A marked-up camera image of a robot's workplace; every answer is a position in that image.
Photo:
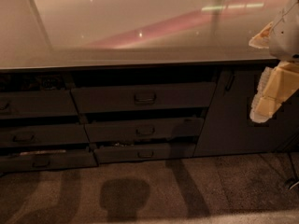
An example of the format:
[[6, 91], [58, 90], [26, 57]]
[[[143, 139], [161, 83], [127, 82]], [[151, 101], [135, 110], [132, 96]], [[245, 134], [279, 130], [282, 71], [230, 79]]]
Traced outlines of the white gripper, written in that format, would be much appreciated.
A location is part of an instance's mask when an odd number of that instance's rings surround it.
[[299, 0], [289, 0], [274, 18], [250, 41], [256, 49], [268, 49], [281, 60], [261, 74], [251, 103], [250, 119], [265, 123], [299, 90]]

